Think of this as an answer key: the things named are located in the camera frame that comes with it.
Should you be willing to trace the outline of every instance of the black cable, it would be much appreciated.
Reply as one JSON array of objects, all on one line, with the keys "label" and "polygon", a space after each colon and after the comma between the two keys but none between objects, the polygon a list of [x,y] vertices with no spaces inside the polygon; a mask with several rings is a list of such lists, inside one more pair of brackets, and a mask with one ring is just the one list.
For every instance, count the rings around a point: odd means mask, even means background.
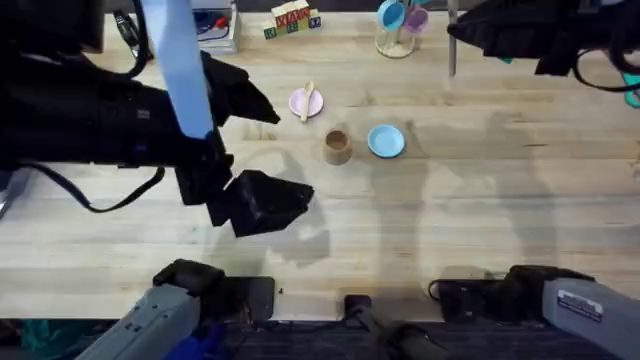
[{"label": "black cable", "polygon": [[142,10],[142,3],[140,0],[133,0],[133,9],[136,14],[136,20],[138,21],[138,42],[140,45],[135,64],[127,73],[121,74],[129,79],[133,79],[140,75],[149,60],[149,36],[147,34],[147,22],[144,19],[144,11]]},{"label": "black cable", "polygon": [[[609,60],[618,71],[623,73],[640,74],[640,66],[630,64],[624,56],[629,29],[634,28],[638,15],[640,15],[640,1],[629,1],[627,6],[620,9],[619,21],[611,31],[611,42],[608,50]],[[573,75],[576,77],[576,80],[583,85],[614,93],[640,90],[640,84],[628,86],[602,86],[587,81],[580,72],[580,58],[594,50],[595,49],[585,50],[576,56],[576,60],[572,68]]]},{"label": "black cable", "polygon": [[582,73],[580,72],[579,63],[580,63],[580,58],[582,56],[593,51],[595,51],[595,49],[585,50],[580,54],[578,54],[578,56],[576,57],[576,62],[573,65],[573,75],[576,77],[576,80],[578,80],[583,85],[592,87],[594,89],[602,90],[602,91],[608,91],[608,92],[622,93],[627,91],[640,90],[640,84],[628,85],[628,86],[602,86],[602,85],[596,85],[594,83],[587,81],[582,76]]},{"label": "black cable", "polygon": [[142,196],[142,194],[144,194],[147,190],[151,189],[156,184],[158,184],[164,177],[164,173],[165,173],[164,168],[162,167],[157,168],[155,174],[151,177],[151,179],[147,180],[145,183],[143,183],[138,188],[133,190],[131,194],[129,194],[126,198],[121,200],[119,203],[113,206],[110,206],[106,209],[98,209],[91,205],[91,202],[89,201],[89,199],[87,199],[84,193],[82,193],[82,191],[78,189],[78,187],[74,183],[72,183],[69,179],[65,178],[60,173],[56,172],[50,167],[43,164],[30,163],[30,162],[22,162],[22,163],[19,163],[18,165],[19,167],[27,167],[27,168],[40,171],[41,173],[46,175],[49,179],[51,179],[53,182],[58,184],[65,191],[67,191],[85,209],[98,214],[117,210],[131,204],[132,202],[137,200],[140,196]]}]

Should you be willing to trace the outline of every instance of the wooden cup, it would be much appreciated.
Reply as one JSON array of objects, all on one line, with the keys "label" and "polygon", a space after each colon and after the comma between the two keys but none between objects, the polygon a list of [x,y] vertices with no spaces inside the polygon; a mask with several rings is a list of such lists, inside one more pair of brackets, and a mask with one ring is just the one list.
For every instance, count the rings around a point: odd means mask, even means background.
[{"label": "wooden cup", "polygon": [[324,160],[331,165],[342,165],[349,161],[353,149],[351,139],[344,131],[330,130],[324,138]]}]

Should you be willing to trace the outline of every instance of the white box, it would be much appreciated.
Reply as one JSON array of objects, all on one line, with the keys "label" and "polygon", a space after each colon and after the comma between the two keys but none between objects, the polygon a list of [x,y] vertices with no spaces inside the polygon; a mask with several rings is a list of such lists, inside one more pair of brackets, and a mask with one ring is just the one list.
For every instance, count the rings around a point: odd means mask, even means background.
[{"label": "white box", "polygon": [[[197,0],[199,5],[204,3],[214,4],[221,3],[224,1],[218,0]],[[194,10],[197,11],[206,11],[206,10],[216,10],[223,12],[225,16],[230,18],[229,20],[229,28],[226,34],[222,29],[212,28],[206,32],[198,34],[198,46],[201,50],[208,52],[211,55],[224,55],[224,54],[235,54],[238,52],[238,47],[236,45],[236,40],[238,39],[240,32],[240,14],[238,13],[238,8],[235,4],[235,1],[228,1],[230,3],[229,8],[211,8],[211,7],[194,7]]]}]

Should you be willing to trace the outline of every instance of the blue plate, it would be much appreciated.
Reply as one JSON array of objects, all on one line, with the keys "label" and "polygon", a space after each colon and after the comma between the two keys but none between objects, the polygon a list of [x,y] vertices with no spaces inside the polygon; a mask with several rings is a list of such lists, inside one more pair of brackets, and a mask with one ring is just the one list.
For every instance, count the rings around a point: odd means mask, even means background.
[{"label": "blue plate", "polygon": [[404,150],[404,136],[395,126],[378,125],[369,132],[367,144],[377,156],[392,158]]}]

